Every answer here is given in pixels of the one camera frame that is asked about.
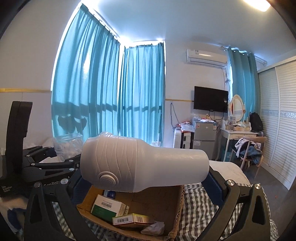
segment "refrigerator door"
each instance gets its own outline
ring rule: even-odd
[[[195,122],[194,140],[214,141],[216,138],[217,123]]]
[[[193,149],[203,150],[209,160],[212,160],[215,141],[193,141]]]

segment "bed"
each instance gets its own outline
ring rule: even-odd
[[[241,171],[241,169],[231,162],[218,162],[210,161],[210,166],[213,170],[220,172],[224,179],[232,179],[239,185],[251,186],[249,180]],[[225,229],[221,239],[228,237],[232,231],[235,221],[238,217],[242,204],[238,204],[233,216]],[[58,204],[54,204],[55,211],[61,227],[66,236],[74,239],[71,231],[69,230],[65,219],[59,209]],[[213,218],[215,212],[218,210],[218,206],[213,205],[201,185],[201,183],[194,183],[185,185],[184,205],[181,213],[179,223],[179,233],[175,238],[175,241],[194,241],[202,233],[210,220]],[[107,241],[135,241],[132,238],[121,236],[112,231],[106,230],[93,222],[86,219],[86,223],[99,240]],[[273,220],[270,219],[271,227],[271,241],[278,239],[278,232]]]

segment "oval mirror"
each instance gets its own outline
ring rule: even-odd
[[[240,121],[245,113],[244,103],[239,95],[235,95],[232,97],[230,106],[230,115],[235,116],[236,121]]]

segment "ceiling light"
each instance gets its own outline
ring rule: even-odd
[[[267,2],[266,0],[243,0],[246,3],[248,3],[249,5],[251,5],[252,7],[262,11],[262,12],[266,12],[267,9],[269,9],[270,4],[269,2]]]

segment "blue curtain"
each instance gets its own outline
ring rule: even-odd
[[[260,112],[260,85],[255,57],[252,53],[241,53],[231,47],[228,54],[232,68],[232,93],[238,94],[245,103],[246,119],[250,112]]]
[[[161,142],[165,105],[164,44],[125,48],[118,98],[118,133]]]
[[[62,44],[54,73],[54,136],[117,133],[119,42],[81,5]]]

